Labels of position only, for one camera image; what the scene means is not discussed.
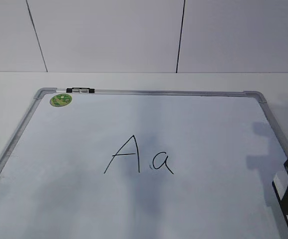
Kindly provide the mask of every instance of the black marker writing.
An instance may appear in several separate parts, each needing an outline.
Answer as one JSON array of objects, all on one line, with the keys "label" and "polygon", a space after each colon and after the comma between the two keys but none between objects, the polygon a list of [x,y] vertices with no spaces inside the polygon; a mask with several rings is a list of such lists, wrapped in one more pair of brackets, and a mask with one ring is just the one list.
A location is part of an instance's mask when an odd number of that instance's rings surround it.
[{"label": "black marker writing", "polygon": [[[137,151],[137,152],[136,152],[136,153],[124,153],[124,154],[119,154],[119,152],[121,151],[121,149],[122,149],[125,145],[127,145],[127,143],[128,143],[132,138],[134,139],[135,146],[136,146],[136,151]],[[126,141],[126,143],[122,145],[122,147],[116,152],[116,154],[112,155],[113,158],[111,159],[109,165],[106,167],[104,173],[106,173],[106,171],[108,170],[109,166],[111,165],[113,159],[114,159],[116,156],[133,155],[133,154],[137,154],[137,155],[138,155],[138,171],[140,172],[140,155],[139,155],[139,148],[138,148],[138,143],[136,142],[136,139],[135,139],[135,136],[134,136],[134,135],[132,135],[132,136],[128,139],[128,141]]]},{"label": "black marker writing", "polygon": [[160,152],[160,153],[158,153],[157,155],[155,155],[155,157],[153,158],[153,162],[152,162],[152,163],[153,163],[153,168],[154,168],[154,169],[160,169],[163,165],[165,165],[166,168],[167,168],[172,174],[174,174],[174,173],[172,172],[172,170],[171,170],[171,169],[168,167],[168,165],[167,165],[168,156],[166,156],[164,162],[163,162],[159,167],[156,168],[154,162],[155,162],[156,157],[159,156],[161,153],[166,154],[166,152]]}]

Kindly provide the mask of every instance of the white table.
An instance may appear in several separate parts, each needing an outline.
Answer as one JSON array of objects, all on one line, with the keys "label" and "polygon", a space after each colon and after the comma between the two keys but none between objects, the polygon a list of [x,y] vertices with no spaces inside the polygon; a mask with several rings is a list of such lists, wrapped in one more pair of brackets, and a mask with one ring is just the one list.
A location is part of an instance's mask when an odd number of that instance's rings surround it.
[{"label": "white table", "polygon": [[260,91],[288,137],[288,74],[101,74],[0,72],[0,154],[36,91],[44,87],[114,90]]}]

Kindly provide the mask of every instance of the white wall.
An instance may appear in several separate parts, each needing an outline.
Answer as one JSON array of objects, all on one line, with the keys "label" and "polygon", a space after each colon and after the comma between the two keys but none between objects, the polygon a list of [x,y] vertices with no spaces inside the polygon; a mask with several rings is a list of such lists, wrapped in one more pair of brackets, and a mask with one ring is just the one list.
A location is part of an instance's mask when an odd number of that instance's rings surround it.
[{"label": "white wall", "polygon": [[[184,0],[28,0],[51,72],[175,72]],[[46,71],[25,0],[0,0],[0,71]],[[288,72],[288,0],[186,0],[178,72]]]},{"label": "white wall", "polygon": [[179,72],[288,72],[288,0],[186,0]]},{"label": "white wall", "polygon": [[29,0],[50,72],[175,72],[183,0]]},{"label": "white wall", "polygon": [[0,0],[0,71],[45,71],[25,0]]}]

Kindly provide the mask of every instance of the whiteboard surface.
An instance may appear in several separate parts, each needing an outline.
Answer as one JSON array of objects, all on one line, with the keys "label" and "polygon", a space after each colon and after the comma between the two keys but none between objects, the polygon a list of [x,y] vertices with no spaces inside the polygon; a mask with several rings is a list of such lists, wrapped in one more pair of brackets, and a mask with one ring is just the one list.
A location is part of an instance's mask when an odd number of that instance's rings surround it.
[{"label": "whiteboard surface", "polygon": [[[0,238],[288,238],[271,186],[286,156],[255,99],[53,95],[0,175]],[[132,135],[140,173],[135,154],[104,174]],[[174,174],[151,169],[162,151]]]}]

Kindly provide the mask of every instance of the round sticker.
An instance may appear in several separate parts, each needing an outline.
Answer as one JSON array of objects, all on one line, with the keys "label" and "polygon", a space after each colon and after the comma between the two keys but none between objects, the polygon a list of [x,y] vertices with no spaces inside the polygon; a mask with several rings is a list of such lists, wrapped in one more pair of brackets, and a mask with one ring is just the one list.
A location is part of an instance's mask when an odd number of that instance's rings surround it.
[{"label": "round sticker", "polygon": [[70,104],[72,96],[68,94],[59,94],[51,98],[50,104],[55,107],[62,107]]}]

